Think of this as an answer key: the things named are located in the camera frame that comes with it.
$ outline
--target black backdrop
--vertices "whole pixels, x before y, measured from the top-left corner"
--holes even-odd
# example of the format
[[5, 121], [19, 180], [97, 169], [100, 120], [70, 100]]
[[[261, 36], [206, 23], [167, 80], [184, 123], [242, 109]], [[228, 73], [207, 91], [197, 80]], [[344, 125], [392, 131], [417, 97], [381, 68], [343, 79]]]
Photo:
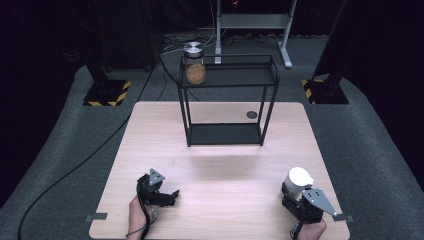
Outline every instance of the black backdrop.
[[422, 13], [423, 1], [348, 0], [316, 72], [340, 70], [348, 55], [343, 76], [367, 96], [424, 189]]

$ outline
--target dark curtain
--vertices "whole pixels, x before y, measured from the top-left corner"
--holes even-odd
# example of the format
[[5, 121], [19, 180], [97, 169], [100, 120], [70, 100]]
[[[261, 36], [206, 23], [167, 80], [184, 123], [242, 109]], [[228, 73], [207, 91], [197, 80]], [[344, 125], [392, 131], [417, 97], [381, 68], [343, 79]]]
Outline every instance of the dark curtain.
[[[329, 35], [343, 0], [298, 0], [290, 35]], [[193, 30], [212, 25], [209, 0], [160, 0], [165, 32]], [[288, 13], [289, 0], [239, 0], [236, 14], [279, 14]], [[217, 0], [212, 0], [212, 12], [216, 18]], [[233, 13], [231, 0], [221, 1], [221, 12]], [[232, 30], [233, 34], [277, 33], [270, 30]]]
[[77, 66], [64, 60], [54, 26], [61, 7], [0, 1], [0, 207], [48, 139], [73, 82]]
[[348, 0], [316, 70], [331, 74], [343, 56], [350, 58], [343, 76], [367, 96], [422, 189], [423, 12], [422, 1]]

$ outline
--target glass jar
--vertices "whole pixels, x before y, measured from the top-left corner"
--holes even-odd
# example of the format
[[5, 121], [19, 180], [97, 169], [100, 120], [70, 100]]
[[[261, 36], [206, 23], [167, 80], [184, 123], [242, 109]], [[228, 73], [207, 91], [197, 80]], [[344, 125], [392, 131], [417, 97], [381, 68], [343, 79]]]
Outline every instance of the glass jar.
[[203, 62], [203, 44], [189, 42], [184, 45], [184, 64], [187, 81], [191, 84], [201, 84], [206, 80], [206, 68]]

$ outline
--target yellow and black striped tape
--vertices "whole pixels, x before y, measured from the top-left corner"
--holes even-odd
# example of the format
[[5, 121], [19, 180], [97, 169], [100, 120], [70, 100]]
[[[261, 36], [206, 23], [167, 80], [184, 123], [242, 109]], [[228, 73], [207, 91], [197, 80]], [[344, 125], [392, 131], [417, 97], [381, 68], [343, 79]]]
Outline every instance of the yellow and black striped tape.
[[131, 82], [126, 82], [122, 87], [122, 92], [119, 96], [117, 96], [116, 101], [87, 101], [84, 102], [85, 106], [93, 106], [93, 107], [101, 107], [101, 106], [119, 106], [122, 101], [124, 101], [125, 96], [127, 96], [128, 88], [131, 86]]

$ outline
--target table surface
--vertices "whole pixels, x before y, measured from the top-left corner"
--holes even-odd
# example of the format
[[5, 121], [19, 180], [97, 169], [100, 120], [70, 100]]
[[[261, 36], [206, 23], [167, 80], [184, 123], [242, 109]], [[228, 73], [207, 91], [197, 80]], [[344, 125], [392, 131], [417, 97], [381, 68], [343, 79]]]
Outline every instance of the table surface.
[[[255, 122], [256, 102], [194, 102], [193, 123]], [[135, 105], [97, 213], [94, 239], [123, 239], [128, 204], [138, 178], [154, 168], [165, 176], [160, 192], [180, 190], [173, 207], [159, 208], [152, 239], [291, 239], [294, 217], [281, 205], [281, 184], [293, 167], [303, 167], [341, 212], [331, 180], [299, 103], [275, 103], [264, 145], [187, 147], [179, 102]], [[348, 239], [344, 221], [324, 213], [321, 239]]]

